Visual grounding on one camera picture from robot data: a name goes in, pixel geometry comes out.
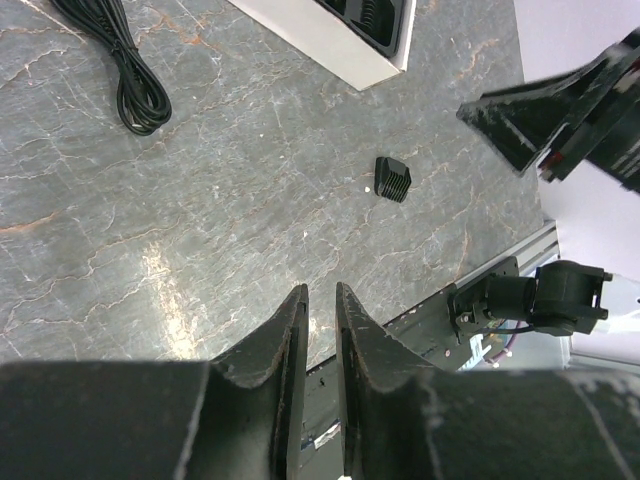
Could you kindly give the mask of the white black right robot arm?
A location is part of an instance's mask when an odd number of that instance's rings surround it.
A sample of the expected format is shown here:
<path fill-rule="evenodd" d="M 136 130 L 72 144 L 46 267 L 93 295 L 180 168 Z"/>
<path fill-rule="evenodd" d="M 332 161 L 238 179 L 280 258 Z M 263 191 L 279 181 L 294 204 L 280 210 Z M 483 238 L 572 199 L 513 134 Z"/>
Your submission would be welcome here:
<path fill-rule="evenodd" d="M 639 32 L 605 49 L 590 63 L 567 73 L 488 92 L 463 103 L 458 120 L 479 134 L 512 170 L 537 166 L 547 182 L 563 181 L 583 160 L 639 191 Z M 474 300 L 451 297 L 456 334 L 464 316 L 519 322 L 516 333 L 556 337 L 589 334 L 608 317 L 602 268 L 559 260 L 537 268 L 534 277 L 492 274 Z"/>

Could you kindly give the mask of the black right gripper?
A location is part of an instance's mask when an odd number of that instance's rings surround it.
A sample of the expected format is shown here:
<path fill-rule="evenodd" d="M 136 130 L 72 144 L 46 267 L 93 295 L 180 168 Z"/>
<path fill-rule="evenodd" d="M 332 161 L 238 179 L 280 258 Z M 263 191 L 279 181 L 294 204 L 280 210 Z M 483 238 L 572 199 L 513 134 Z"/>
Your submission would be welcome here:
<path fill-rule="evenodd" d="M 551 183 L 582 161 L 639 191 L 639 30 L 566 74 L 486 93 L 457 118 L 519 174 Z"/>

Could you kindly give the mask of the white cardboard clipper box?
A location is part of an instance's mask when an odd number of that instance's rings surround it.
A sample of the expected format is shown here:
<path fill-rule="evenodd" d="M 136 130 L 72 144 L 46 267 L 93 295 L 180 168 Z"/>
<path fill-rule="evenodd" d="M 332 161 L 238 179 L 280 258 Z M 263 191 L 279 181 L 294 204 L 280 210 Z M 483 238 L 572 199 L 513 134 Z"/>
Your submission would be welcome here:
<path fill-rule="evenodd" d="M 383 57 L 316 1 L 231 3 L 358 91 L 407 70 L 416 3 L 406 1 L 398 51 Z"/>

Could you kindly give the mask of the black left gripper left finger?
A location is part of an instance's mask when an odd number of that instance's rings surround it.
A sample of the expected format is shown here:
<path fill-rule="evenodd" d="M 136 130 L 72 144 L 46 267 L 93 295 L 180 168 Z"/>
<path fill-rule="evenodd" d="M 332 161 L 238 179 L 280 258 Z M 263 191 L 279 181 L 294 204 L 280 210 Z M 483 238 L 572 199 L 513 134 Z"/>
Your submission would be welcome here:
<path fill-rule="evenodd" d="M 212 360 L 1 368 L 5 479 L 294 479 L 309 296 Z"/>

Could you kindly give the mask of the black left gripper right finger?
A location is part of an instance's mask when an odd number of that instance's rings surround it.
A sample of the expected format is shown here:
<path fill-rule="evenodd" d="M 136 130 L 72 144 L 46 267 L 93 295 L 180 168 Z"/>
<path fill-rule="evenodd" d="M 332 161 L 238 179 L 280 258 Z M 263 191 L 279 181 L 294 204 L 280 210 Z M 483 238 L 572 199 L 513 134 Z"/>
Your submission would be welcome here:
<path fill-rule="evenodd" d="M 430 365 L 336 286 L 343 469 L 353 479 L 635 479 L 639 379 Z"/>

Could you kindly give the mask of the black clipper guard comb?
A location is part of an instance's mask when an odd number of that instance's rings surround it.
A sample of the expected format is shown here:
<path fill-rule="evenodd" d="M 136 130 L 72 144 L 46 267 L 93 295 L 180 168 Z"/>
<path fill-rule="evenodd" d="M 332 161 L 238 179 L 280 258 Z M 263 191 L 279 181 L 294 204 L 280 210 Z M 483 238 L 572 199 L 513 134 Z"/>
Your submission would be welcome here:
<path fill-rule="evenodd" d="M 388 200 L 402 203 L 411 186 L 409 168 L 399 160 L 377 157 L 374 171 L 374 192 Z"/>

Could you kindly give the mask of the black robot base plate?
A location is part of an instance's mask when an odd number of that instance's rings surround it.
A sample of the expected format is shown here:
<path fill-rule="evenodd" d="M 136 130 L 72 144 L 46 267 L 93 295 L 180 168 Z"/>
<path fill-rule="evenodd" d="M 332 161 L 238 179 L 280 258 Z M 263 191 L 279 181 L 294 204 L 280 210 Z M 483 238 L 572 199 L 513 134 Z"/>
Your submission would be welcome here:
<path fill-rule="evenodd" d="M 432 365 L 448 371 L 472 357 L 471 337 L 492 323 L 484 313 L 482 296 L 490 276 L 519 275 L 517 259 L 508 256 L 467 279 L 446 286 L 383 325 L 407 348 Z M 301 449 L 317 448 L 339 424 L 336 357 L 307 372 Z"/>

